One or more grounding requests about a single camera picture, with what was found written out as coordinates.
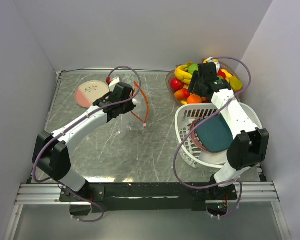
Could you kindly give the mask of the clear orange zip top bag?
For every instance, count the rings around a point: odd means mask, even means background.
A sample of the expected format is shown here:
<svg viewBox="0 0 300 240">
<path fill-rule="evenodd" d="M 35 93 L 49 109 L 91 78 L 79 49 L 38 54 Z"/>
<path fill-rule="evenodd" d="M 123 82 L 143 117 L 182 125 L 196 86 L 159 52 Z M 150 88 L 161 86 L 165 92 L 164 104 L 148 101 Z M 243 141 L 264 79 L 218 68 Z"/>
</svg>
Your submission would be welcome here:
<svg viewBox="0 0 300 240">
<path fill-rule="evenodd" d="M 130 131 L 142 131 L 147 127 L 147 120 L 150 113 L 150 104 L 145 92 L 140 88 L 140 85 L 133 81 L 133 93 L 139 90 L 138 95 L 132 100 L 136 107 L 120 116 L 121 134 L 127 134 Z"/>
</svg>

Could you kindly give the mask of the orange fruit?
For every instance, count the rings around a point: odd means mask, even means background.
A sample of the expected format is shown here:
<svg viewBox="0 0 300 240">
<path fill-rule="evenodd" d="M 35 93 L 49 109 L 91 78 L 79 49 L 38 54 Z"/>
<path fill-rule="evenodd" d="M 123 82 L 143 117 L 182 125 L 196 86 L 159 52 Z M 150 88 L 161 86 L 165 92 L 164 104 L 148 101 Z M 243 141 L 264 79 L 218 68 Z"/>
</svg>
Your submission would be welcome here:
<svg viewBox="0 0 300 240">
<path fill-rule="evenodd" d="M 201 104 L 203 102 L 202 97 L 196 94 L 191 94 L 186 101 L 187 104 Z"/>
</svg>

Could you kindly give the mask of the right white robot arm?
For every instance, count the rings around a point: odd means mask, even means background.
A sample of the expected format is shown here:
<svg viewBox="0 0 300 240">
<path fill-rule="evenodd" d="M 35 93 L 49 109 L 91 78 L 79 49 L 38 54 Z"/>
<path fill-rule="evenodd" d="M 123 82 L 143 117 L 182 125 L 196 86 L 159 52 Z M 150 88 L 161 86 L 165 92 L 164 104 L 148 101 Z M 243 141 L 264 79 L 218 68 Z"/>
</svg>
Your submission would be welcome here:
<svg viewBox="0 0 300 240">
<path fill-rule="evenodd" d="M 245 171 L 265 160 L 270 134 L 248 117 L 230 84 L 218 77 L 214 62 L 198 65 L 188 91 L 208 98 L 217 108 L 215 113 L 222 115 L 233 136 L 226 153 L 226 163 L 214 174 L 215 183 L 208 188 L 212 198 L 220 199 L 226 194 L 227 186 Z"/>
</svg>

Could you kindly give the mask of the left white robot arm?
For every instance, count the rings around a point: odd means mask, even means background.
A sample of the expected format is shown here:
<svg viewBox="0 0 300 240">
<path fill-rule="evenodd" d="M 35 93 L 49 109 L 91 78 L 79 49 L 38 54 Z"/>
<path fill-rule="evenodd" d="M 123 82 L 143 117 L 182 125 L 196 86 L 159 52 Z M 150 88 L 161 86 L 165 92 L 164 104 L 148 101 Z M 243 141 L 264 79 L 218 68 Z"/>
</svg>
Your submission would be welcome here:
<svg viewBox="0 0 300 240">
<path fill-rule="evenodd" d="M 76 200 L 87 199 L 90 193 L 88 181 L 72 168 L 70 151 L 96 128 L 131 112 L 136 107 L 132 99 L 134 93 L 131 85 L 119 82 L 113 91 L 97 99 L 85 113 L 66 126 L 52 133 L 42 131 L 35 143 L 32 179 L 37 183 L 42 182 L 36 177 L 39 168 L 50 179 L 69 187 Z"/>
</svg>

